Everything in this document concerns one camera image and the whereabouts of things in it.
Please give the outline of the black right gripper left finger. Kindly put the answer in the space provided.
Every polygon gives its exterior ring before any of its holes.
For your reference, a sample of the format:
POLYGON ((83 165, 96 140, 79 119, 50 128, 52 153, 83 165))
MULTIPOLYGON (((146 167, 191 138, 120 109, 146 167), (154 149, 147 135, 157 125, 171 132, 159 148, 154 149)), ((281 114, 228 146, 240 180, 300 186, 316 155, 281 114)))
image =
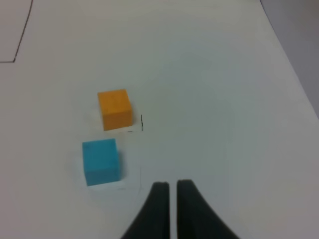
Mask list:
POLYGON ((167 182, 154 182, 123 239, 169 239, 170 194, 167 182))

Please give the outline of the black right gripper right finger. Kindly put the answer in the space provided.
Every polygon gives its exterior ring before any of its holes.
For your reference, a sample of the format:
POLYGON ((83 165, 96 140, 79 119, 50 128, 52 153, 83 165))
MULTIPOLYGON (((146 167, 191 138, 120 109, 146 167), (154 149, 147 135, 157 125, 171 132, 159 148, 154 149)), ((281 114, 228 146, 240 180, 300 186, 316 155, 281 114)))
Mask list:
POLYGON ((177 237, 179 239, 237 239, 219 218, 192 180, 177 182, 177 237))

